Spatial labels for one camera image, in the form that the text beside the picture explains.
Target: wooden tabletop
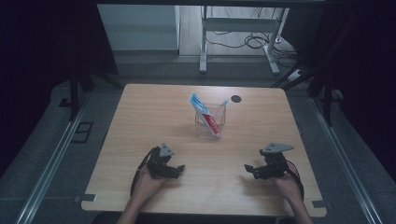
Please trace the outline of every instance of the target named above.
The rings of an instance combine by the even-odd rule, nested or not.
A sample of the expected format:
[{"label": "wooden tabletop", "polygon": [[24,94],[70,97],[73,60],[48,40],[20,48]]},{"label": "wooden tabletop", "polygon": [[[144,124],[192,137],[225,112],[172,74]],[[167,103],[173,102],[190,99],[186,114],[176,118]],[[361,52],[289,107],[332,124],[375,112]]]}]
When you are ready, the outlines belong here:
[{"label": "wooden tabletop", "polygon": [[[189,99],[196,92],[209,104],[230,100],[218,140],[195,134],[195,110]],[[311,217],[323,217],[326,208],[306,156],[302,139],[281,89],[130,84],[125,87],[106,141],[82,202],[85,210],[123,211],[137,166],[156,146],[166,143],[175,151],[169,166],[186,167],[179,179],[170,179],[142,212],[292,216],[268,180],[256,180],[244,164],[263,166],[259,150],[269,143],[294,146],[284,152],[298,168]]]}]

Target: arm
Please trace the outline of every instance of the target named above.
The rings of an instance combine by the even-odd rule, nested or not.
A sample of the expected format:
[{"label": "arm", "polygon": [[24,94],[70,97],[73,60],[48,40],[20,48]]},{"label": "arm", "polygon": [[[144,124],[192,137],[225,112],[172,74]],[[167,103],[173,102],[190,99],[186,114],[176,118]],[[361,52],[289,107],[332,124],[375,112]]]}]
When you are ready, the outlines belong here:
[{"label": "arm", "polygon": [[[295,173],[297,170],[293,165],[290,165],[289,168]],[[293,177],[290,174],[285,174],[280,178],[270,178],[276,187],[279,189],[279,192],[282,196],[288,201],[291,209],[293,210],[293,214],[296,218],[297,223],[300,224],[313,224],[311,217],[306,210],[305,204],[303,202],[303,198],[301,197],[300,190],[297,186],[297,183],[294,181]]]},{"label": "arm", "polygon": [[126,204],[125,210],[117,223],[134,223],[143,204],[163,186],[165,181],[165,178],[152,178],[149,168],[145,165],[140,171],[134,194]]}]

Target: floor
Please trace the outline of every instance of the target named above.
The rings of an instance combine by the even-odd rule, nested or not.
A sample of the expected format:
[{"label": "floor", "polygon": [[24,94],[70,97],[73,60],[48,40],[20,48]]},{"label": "floor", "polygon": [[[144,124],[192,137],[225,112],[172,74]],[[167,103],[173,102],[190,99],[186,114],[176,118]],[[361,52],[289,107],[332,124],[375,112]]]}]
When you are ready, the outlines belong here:
[{"label": "floor", "polygon": [[[193,10],[198,16],[199,9],[186,8]],[[249,17],[253,11],[254,8],[244,15]],[[225,8],[220,7],[219,12],[214,13],[224,12]],[[230,15],[234,13],[231,8],[227,8],[227,12]],[[271,12],[272,10],[268,9],[266,16],[272,16]],[[193,15],[192,12],[187,14],[190,16],[186,17],[186,21]],[[219,38],[216,41],[227,41],[227,38],[240,41],[246,36],[220,39],[224,36],[209,35],[208,39],[211,37]],[[199,43],[198,37],[194,40],[193,37],[182,35],[182,56],[115,53],[120,75],[113,78],[124,84],[133,82],[242,87],[269,87],[279,79],[271,74],[262,50],[245,47],[229,49],[208,46],[208,52],[212,56],[208,58],[208,72],[203,76],[198,71]],[[243,42],[230,40],[222,43],[237,45]],[[279,46],[282,45],[284,48],[290,47],[285,42],[281,42]],[[292,63],[293,60],[290,60],[285,63],[286,66],[279,67],[282,74],[288,71],[288,66]],[[80,202],[84,200],[85,188],[122,90],[101,78],[92,78],[95,83],[94,91],[79,93],[81,107],[84,108],[79,121],[93,122],[87,142],[73,143],[72,140],[80,140],[78,134],[71,134],[64,140],[67,137],[66,131],[71,129],[73,123],[69,122],[70,108],[59,107],[59,102],[69,97],[69,85],[67,82],[63,83],[53,89],[47,111],[17,159],[0,179],[0,223],[16,222],[19,217],[29,219],[17,223],[92,223],[99,215],[98,212],[82,210]],[[328,127],[323,122],[320,115],[320,98],[308,97],[305,92],[307,85],[309,81],[290,89],[287,95],[325,201],[323,205],[328,209],[326,217],[315,218],[315,223],[396,223],[395,183],[344,118],[337,103],[332,105],[333,126]],[[58,152],[58,148],[64,150],[58,154],[59,163],[50,164],[49,161],[53,161],[51,158]],[[39,186],[39,189],[44,190],[35,190],[37,184],[43,183],[40,176],[49,165],[56,168],[52,170],[53,176]],[[142,218],[148,220],[142,221],[143,223],[164,222],[164,217]],[[183,219],[185,217],[167,218],[175,223],[183,223],[182,220],[186,220]],[[222,219],[223,222],[215,218],[195,219],[207,223],[230,223],[230,219]],[[237,218],[234,221],[250,224],[276,222],[271,218],[263,220],[259,217]]]}]

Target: wall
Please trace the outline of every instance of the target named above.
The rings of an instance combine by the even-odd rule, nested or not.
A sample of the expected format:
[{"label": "wall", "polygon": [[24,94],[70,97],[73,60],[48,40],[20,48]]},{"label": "wall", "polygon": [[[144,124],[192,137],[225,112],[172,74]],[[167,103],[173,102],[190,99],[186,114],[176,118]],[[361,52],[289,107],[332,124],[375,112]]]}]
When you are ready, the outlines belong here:
[{"label": "wall", "polygon": [[178,49],[179,6],[98,5],[112,50]]}]

